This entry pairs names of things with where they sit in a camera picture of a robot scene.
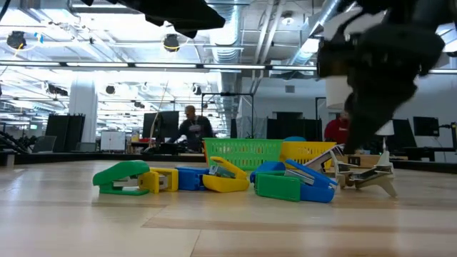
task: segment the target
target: blue object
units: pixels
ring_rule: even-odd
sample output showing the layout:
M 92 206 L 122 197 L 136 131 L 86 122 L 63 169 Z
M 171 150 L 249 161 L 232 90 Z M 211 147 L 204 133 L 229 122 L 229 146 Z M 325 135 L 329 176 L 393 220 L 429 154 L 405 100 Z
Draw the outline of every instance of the blue object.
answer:
M 178 190 L 206 190 L 203 175 L 209 174 L 209 168 L 176 167 L 178 170 Z
M 265 161 L 255 171 L 249 176 L 249 181 L 251 183 L 256 182 L 256 172 L 266 172 L 266 171 L 285 171 L 286 165 L 280 161 Z
M 289 136 L 284 139 L 285 142 L 306 142 L 306 139 L 301 136 Z
M 302 201 L 328 203 L 333 199 L 335 189 L 331 185 L 337 186 L 338 184 L 335 181 L 291 159 L 286 160 L 286 163 L 297 168 L 299 173 L 313 177 L 314 182 L 312 185 L 307 183 L 300 185 L 300 199 Z

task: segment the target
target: ceiling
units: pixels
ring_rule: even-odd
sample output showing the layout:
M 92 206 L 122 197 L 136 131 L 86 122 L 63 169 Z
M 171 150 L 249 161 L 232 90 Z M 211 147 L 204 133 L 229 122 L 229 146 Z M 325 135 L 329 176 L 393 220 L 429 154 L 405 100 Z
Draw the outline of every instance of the ceiling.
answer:
M 208 0 L 210 4 L 236 2 L 240 10 L 238 40 L 228 49 L 239 53 L 238 62 L 252 64 L 262 25 L 270 22 L 272 30 L 277 6 L 273 7 L 272 17 L 266 18 L 268 1 L 262 0 Z M 266 62 L 282 61 L 291 58 L 301 47 L 301 28 L 306 17 L 320 11 L 322 0 L 286 1 L 282 14 L 290 12 L 293 23 L 283 24 L 279 19 L 272 47 L 266 54 Z M 106 1 L 95 1 L 87 7 L 79 1 L 31 0 L 11 1 L 10 8 L 0 22 L 0 59 L 17 61 L 93 61 L 93 62 L 154 62 L 154 63 L 214 63 L 214 52 L 221 46 L 213 43 L 215 37 L 223 38 L 222 30 L 199 31 L 195 39 L 179 36 L 180 49 L 169 53 L 163 46 L 165 35 L 173 33 L 170 27 L 157 27 L 147 22 L 143 14 L 114 6 Z M 25 32 L 27 46 L 16 51 L 7 45 L 6 40 L 12 31 Z M 447 34 L 449 49 L 455 44 L 455 30 L 440 28 Z M 14 122 L 33 116 L 43 120 L 49 112 L 66 113 L 68 97 L 55 96 L 46 92 L 48 85 L 58 86 L 71 93 L 71 84 L 78 72 L 63 69 L 30 69 L 26 67 L 0 67 L 0 80 L 4 96 L 29 99 L 28 101 L 3 101 L 0 106 L 0 119 Z M 165 71 L 95 71 L 92 73 L 99 90 L 99 130 L 132 129 L 142 127 L 144 112 L 183 111 L 184 106 L 193 104 L 198 111 L 200 96 L 191 91 L 192 86 L 200 86 L 206 93 L 222 90 L 224 76 L 221 72 L 165 72 Z M 251 76 L 240 80 L 250 85 Z M 281 92 L 285 97 L 284 85 L 288 82 L 265 78 L 259 84 L 258 97 L 274 97 Z M 321 94 L 323 84 L 308 83 L 310 80 L 293 80 L 295 94 Z M 116 94 L 106 93 L 107 86 L 115 86 Z M 136 108 L 131 100 L 140 101 L 144 109 Z M 213 127 L 227 133 L 229 118 L 236 114 L 237 100 L 223 101 L 218 96 L 212 98 L 204 115 L 210 116 Z

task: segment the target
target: plastic basket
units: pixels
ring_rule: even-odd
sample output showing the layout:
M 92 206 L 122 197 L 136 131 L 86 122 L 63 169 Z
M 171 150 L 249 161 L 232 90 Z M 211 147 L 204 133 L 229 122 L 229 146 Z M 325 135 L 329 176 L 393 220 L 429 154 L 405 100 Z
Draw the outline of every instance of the plastic basket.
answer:
M 253 171 L 264 161 L 279 161 L 282 140 L 205 138 L 206 162 L 212 166 L 212 156 L 230 161 L 244 171 Z
M 299 164 L 305 164 L 335 145 L 335 142 L 283 142 L 279 161 L 292 159 Z M 331 161 L 327 161 L 324 168 L 330 168 L 330 166 Z

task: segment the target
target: green basket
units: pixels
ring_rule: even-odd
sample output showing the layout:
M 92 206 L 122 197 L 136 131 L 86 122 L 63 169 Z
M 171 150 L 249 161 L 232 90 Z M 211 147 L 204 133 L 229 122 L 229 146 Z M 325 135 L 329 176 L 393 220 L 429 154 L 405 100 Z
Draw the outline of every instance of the green basket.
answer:
M 206 162 L 216 165 L 211 160 L 218 156 L 230 161 L 244 171 L 253 171 L 264 161 L 279 161 L 282 140 L 205 138 Z

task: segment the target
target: table surface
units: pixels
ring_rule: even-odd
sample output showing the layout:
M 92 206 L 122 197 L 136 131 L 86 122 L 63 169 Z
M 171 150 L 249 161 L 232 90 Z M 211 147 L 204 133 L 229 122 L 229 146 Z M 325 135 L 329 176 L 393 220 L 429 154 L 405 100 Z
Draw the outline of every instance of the table surface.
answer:
M 396 170 L 332 203 L 178 191 L 99 195 L 92 176 L 115 161 L 0 169 L 2 256 L 457 256 L 457 176 Z M 149 163 L 206 166 L 205 163 Z

